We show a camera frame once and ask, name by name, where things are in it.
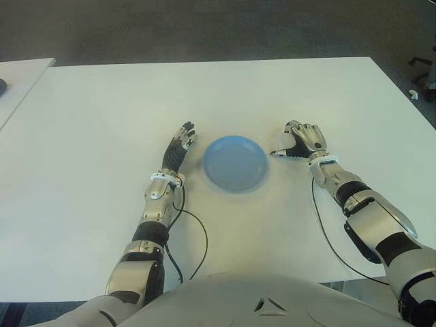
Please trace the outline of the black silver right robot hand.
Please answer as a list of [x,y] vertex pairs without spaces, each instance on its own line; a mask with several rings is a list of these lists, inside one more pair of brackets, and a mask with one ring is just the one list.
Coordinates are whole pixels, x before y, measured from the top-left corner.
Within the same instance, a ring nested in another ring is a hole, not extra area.
[[328,154],[326,139],[317,125],[292,120],[285,125],[284,133],[294,138],[294,146],[272,151],[271,157],[310,159]]

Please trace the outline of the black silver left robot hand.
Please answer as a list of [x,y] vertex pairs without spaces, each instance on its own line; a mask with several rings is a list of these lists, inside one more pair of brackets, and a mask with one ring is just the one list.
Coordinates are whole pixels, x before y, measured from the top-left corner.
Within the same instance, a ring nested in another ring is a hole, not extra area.
[[195,125],[191,121],[184,123],[171,138],[163,155],[162,169],[178,173],[186,154],[196,142]]

